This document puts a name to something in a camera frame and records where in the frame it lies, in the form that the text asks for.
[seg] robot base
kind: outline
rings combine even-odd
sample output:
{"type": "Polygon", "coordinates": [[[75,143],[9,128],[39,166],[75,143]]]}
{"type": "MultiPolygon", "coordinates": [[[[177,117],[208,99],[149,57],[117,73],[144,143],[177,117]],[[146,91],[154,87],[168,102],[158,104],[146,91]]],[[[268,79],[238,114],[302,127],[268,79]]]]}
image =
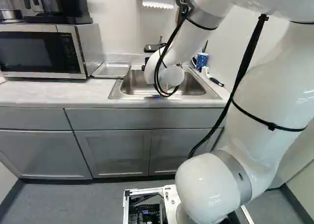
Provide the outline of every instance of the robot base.
{"type": "MultiPolygon", "coordinates": [[[[184,211],[176,185],[124,191],[123,224],[196,224],[184,211]]],[[[221,224],[254,224],[245,206],[221,224]]]]}

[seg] kitchen sink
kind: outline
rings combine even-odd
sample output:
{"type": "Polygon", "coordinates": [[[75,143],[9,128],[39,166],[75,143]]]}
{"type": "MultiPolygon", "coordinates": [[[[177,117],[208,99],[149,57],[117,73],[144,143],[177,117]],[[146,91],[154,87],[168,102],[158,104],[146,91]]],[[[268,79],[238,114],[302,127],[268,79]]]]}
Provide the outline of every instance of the kitchen sink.
{"type": "MultiPolygon", "coordinates": [[[[184,68],[184,81],[178,91],[168,99],[221,99],[189,67],[184,68]]],[[[142,70],[129,70],[123,80],[116,80],[109,99],[160,99],[152,84],[148,84],[142,70]]]]}

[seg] gray carpet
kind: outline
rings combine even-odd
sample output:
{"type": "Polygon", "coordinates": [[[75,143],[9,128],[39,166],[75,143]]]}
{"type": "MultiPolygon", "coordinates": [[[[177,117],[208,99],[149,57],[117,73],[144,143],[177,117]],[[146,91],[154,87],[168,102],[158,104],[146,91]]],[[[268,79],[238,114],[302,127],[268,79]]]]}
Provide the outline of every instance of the gray carpet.
{"type": "MultiPolygon", "coordinates": [[[[26,185],[1,224],[122,224],[123,191],[173,180],[91,185],[26,185]]],[[[247,205],[256,224],[302,224],[279,191],[247,205]]]]}

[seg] microwave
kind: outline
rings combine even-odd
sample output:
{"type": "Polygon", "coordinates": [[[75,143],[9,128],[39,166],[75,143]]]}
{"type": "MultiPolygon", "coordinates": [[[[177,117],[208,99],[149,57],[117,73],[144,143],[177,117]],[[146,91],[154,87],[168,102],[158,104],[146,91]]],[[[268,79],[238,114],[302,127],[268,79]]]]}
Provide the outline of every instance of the microwave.
{"type": "Polygon", "coordinates": [[[86,79],[103,62],[98,24],[0,24],[4,77],[86,79]]]}

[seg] gray countertop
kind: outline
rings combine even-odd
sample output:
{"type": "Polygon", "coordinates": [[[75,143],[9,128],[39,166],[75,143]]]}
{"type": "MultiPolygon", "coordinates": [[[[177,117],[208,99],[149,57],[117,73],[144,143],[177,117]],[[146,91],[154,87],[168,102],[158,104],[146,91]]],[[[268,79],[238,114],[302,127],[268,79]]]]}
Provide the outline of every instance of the gray countertop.
{"type": "Polygon", "coordinates": [[[229,92],[201,78],[221,100],[115,100],[108,99],[115,79],[14,80],[0,77],[0,107],[40,108],[216,108],[224,107],[229,92]]]}

